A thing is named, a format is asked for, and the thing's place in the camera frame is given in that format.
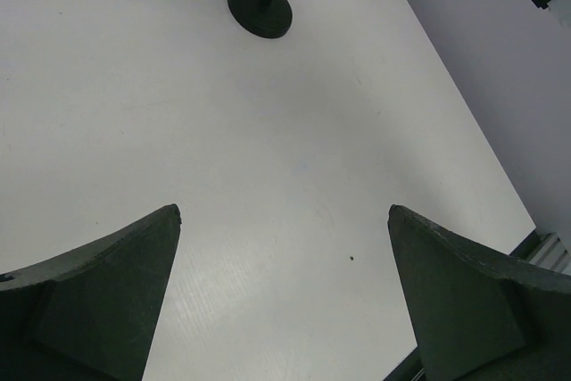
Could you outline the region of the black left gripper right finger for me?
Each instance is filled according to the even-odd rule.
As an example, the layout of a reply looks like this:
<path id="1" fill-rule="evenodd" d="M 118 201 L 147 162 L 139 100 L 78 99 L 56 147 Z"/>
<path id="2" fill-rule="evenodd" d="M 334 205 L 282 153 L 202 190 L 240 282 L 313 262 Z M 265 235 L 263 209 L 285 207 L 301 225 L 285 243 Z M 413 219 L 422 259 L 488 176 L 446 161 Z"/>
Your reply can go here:
<path id="1" fill-rule="evenodd" d="M 429 380 L 568 380 L 570 278 L 389 211 L 401 287 Z"/>

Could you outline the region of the aluminium front rail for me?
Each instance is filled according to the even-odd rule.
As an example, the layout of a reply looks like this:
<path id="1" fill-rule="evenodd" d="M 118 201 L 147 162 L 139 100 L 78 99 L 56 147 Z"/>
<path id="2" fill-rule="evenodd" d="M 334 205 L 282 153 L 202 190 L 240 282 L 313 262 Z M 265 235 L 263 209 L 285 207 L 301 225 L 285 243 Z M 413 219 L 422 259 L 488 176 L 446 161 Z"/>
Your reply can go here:
<path id="1" fill-rule="evenodd" d="M 529 260 L 534 266 L 564 273 L 570 264 L 570 253 L 557 233 L 542 236 Z"/>

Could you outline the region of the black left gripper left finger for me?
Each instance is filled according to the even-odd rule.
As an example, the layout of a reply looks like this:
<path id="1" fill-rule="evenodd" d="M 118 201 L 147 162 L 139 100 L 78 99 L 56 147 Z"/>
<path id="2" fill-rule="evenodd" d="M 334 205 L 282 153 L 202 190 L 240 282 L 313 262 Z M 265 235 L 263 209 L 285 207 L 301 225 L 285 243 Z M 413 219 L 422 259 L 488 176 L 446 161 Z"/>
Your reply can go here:
<path id="1" fill-rule="evenodd" d="M 1 276 L 3 380 L 140 380 L 178 248 L 175 204 Z"/>

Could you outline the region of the black round-base phone stand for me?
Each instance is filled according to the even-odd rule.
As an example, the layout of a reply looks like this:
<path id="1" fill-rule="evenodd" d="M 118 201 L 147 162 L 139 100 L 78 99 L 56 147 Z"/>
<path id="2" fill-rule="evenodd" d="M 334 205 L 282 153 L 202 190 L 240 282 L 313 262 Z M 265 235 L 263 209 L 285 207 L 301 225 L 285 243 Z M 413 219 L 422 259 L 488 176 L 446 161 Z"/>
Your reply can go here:
<path id="1" fill-rule="evenodd" d="M 283 37 L 291 28 L 293 11 L 288 0 L 227 0 L 237 23 L 254 36 Z"/>

